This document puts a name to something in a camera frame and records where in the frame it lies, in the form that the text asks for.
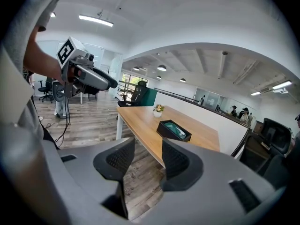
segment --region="white pot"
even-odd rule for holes
[[[161,117],[161,115],[163,115],[163,113],[162,112],[157,112],[157,111],[153,111],[153,115],[154,115],[154,117],[156,117],[156,118],[160,118]]]

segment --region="black mesh chair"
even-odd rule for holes
[[[143,97],[148,92],[148,88],[146,87],[146,81],[139,81],[135,87],[135,91],[132,94],[131,101],[126,101],[126,96],[123,95],[123,101],[119,101],[118,105],[120,107],[129,107],[129,106],[141,106],[141,102]]]
[[[38,90],[40,92],[44,93],[44,96],[42,96],[42,97],[39,98],[39,100],[42,99],[42,103],[44,102],[45,98],[49,98],[51,103],[54,100],[53,95],[50,94],[50,92],[52,92],[52,81],[53,81],[53,79],[50,78],[50,77],[48,77],[47,80],[46,80],[46,82],[45,82],[46,83],[45,87],[43,87],[42,80],[39,81],[41,83],[41,87]]]

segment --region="black tray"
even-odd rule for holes
[[[186,134],[186,137],[182,140],[180,137],[178,137],[176,134],[174,134],[170,129],[168,129],[168,127],[165,126],[165,123],[167,123],[167,122],[171,122],[171,123],[175,124],[176,126],[178,126]],[[179,141],[183,141],[183,142],[190,141],[191,136],[192,136],[191,133],[189,133],[187,130],[185,130],[183,127],[179,126],[176,122],[173,122],[172,120],[160,121],[156,131],[162,137],[175,139],[175,140],[179,140]]]

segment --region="white table leg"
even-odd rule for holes
[[[121,118],[120,114],[118,114],[117,137],[116,137],[117,140],[122,138],[122,130],[123,130],[123,119]]]

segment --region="wooden desk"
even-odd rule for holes
[[[220,151],[218,132],[181,112],[165,106],[163,115],[155,118],[153,107],[118,107],[117,139],[122,136],[123,121],[148,152],[164,167],[163,138],[156,132],[160,121],[173,120],[192,134],[190,143],[206,149]]]

